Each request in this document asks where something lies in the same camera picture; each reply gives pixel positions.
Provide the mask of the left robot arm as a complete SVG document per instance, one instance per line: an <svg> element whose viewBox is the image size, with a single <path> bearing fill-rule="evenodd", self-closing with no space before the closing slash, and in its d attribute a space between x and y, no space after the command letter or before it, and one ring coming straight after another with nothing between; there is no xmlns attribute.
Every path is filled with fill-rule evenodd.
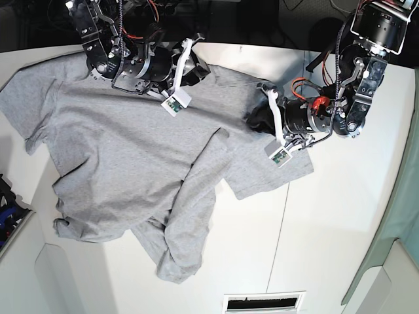
<svg viewBox="0 0 419 314"><path fill-rule="evenodd" d="M417 9L417 1L360 1L339 30L335 45L306 67L312 71L324 65L335 52L336 79L319 86L296 78L291 83L292 99L279 96L275 86L260 83L258 89L267 101L248 114L249 128L310 145L313 133L357 136L383 81L388 56L401 53Z"/></svg>

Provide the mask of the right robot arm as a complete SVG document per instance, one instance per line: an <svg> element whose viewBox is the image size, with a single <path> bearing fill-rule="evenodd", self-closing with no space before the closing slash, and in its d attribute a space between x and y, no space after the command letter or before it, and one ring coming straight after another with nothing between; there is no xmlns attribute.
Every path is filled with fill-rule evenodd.
<svg viewBox="0 0 419 314"><path fill-rule="evenodd" d="M194 86L211 72L186 40L165 41L163 24L175 1L67 1L81 37L90 74L110 80L128 94L167 91L181 73L182 86Z"/></svg>

